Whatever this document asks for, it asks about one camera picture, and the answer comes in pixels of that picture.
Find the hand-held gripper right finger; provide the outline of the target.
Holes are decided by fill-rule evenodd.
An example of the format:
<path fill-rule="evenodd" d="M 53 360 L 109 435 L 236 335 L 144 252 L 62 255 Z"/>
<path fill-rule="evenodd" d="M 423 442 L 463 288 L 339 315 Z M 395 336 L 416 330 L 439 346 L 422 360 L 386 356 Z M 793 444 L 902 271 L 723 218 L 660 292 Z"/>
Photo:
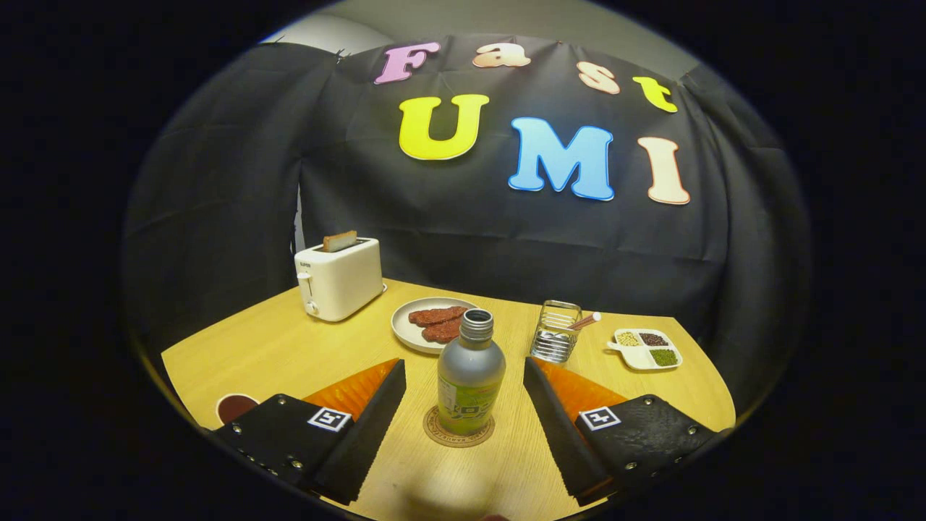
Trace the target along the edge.
<path fill-rule="evenodd" d="M 717 432 L 654 394 L 627 399 L 540 358 L 525 358 L 523 383 L 582 507 L 649 488 L 718 443 Z"/>

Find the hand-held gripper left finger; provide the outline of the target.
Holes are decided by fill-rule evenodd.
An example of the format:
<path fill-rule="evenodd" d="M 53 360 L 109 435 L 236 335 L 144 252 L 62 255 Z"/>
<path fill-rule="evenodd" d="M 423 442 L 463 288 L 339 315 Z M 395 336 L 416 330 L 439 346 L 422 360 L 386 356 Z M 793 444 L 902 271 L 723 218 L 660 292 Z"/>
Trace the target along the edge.
<path fill-rule="evenodd" d="M 351 504 L 406 392 L 405 365 L 385 360 L 303 399 L 233 406 L 214 436 L 292 487 Z"/>

